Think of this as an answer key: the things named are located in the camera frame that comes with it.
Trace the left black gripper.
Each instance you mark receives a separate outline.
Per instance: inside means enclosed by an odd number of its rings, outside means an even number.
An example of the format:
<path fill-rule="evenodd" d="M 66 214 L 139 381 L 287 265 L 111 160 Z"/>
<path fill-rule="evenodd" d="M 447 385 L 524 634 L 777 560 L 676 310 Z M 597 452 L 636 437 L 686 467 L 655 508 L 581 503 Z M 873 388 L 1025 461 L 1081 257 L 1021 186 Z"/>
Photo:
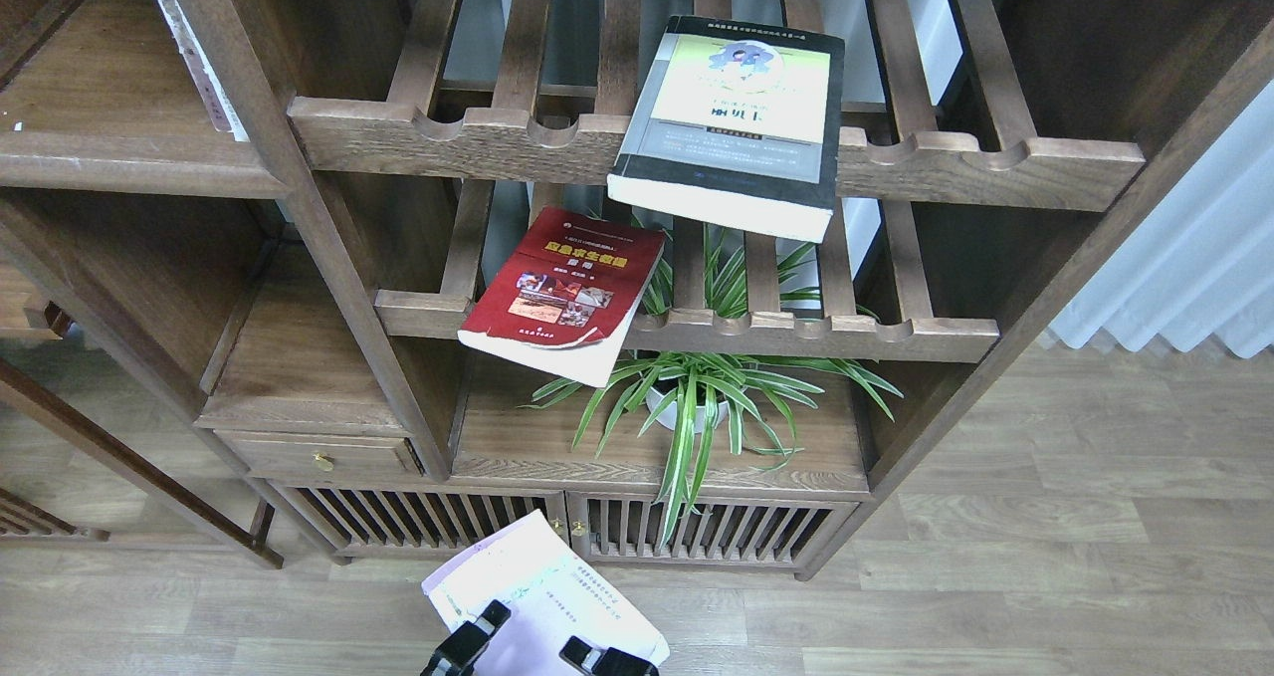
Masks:
<path fill-rule="evenodd" d="M 492 600 L 476 620 L 461 623 L 438 645 L 420 676 L 464 676 L 469 665 L 475 665 L 496 638 L 497 631 L 513 616 L 511 610 Z"/>

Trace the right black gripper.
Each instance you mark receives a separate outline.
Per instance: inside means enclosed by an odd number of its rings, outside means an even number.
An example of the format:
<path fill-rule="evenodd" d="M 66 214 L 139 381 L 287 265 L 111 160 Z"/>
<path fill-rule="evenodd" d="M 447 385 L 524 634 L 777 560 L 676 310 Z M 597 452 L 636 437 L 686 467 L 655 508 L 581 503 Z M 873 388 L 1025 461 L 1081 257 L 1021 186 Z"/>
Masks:
<path fill-rule="evenodd" d="M 561 661 L 578 673 L 598 676 L 659 676 L 657 666 L 628 652 L 608 648 L 598 649 L 587 642 L 572 637 L 558 653 Z"/>

